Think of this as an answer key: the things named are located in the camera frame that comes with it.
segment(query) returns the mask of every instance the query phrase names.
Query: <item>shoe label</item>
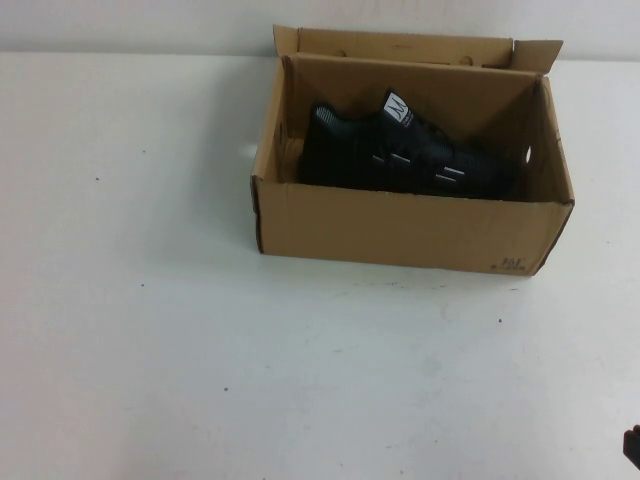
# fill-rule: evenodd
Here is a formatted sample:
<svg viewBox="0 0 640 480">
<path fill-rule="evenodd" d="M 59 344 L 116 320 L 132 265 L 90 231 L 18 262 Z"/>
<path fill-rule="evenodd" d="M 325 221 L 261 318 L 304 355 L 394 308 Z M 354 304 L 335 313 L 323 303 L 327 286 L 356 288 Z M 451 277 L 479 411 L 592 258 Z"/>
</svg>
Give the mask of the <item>shoe label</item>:
<svg viewBox="0 0 640 480">
<path fill-rule="evenodd" d="M 409 107 L 404 101 L 395 93 L 389 94 L 387 103 L 384 105 L 384 111 L 396 119 L 399 123 L 402 123 L 407 115 L 409 115 Z"/>
</svg>

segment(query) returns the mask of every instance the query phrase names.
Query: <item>black shoe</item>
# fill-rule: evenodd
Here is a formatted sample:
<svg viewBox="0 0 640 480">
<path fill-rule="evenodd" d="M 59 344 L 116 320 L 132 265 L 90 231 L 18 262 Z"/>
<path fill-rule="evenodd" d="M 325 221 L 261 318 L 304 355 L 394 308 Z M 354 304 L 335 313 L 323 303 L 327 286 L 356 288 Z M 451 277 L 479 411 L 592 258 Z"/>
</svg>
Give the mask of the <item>black shoe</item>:
<svg viewBox="0 0 640 480">
<path fill-rule="evenodd" d="M 311 110 L 298 166 L 301 183 L 363 190 L 501 198 L 515 166 L 453 143 L 390 91 L 379 113 L 346 120 Z"/>
</svg>

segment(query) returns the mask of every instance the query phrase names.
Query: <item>cardboard box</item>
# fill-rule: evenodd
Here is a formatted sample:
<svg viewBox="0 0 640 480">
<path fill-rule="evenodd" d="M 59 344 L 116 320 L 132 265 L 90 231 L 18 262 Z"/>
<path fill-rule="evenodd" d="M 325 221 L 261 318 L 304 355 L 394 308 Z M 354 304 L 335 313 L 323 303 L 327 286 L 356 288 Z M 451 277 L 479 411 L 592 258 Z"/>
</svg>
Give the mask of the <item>cardboard box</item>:
<svg viewBox="0 0 640 480">
<path fill-rule="evenodd" d="M 275 27 L 277 67 L 251 191 L 261 252 L 533 275 L 574 195 L 551 97 L 561 41 L 513 42 Z M 309 111 L 377 111 L 392 87 L 455 140 L 520 162 L 508 201 L 296 183 Z"/>
</svg>

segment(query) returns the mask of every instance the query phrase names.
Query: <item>box flap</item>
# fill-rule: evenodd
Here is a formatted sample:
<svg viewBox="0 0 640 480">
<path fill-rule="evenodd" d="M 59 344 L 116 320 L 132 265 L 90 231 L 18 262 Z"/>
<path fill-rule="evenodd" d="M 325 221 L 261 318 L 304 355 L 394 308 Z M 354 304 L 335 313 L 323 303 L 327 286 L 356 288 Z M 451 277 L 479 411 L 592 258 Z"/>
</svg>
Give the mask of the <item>box flap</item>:
<svg viewBox="0 0 640 480">
<path fill-rule="evenodd" d="M 274 26 L 279 56 L 294 53 L 548 73 L 562 41 L 372 33 Z"/>
<path fill-rule="evenodd" d="M 279 57 L 293 55 L 298 51 L 298 29 L 274 25 L 273 41 Z"/>
<path fill-rule="evenodd" d="M 516 40 L 510 68 L 547 74 L 558 58 L 563 43 L 562 40 Z"/>
</svg>

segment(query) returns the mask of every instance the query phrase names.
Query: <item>white table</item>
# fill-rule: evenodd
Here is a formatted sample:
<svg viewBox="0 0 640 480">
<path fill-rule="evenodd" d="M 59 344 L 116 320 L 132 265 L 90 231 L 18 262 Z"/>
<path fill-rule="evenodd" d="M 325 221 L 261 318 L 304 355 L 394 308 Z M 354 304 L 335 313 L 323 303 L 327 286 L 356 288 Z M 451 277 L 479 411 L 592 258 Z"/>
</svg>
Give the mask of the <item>white table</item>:
<svg viewBox="0 0 640 480">
<path fill-rule="evenodd" d="M 261 256 L 275 61 L 0 54 L 0 478 L 640 478 L 640 64 L 555 66 L 524 280 Z"/>
</svg>

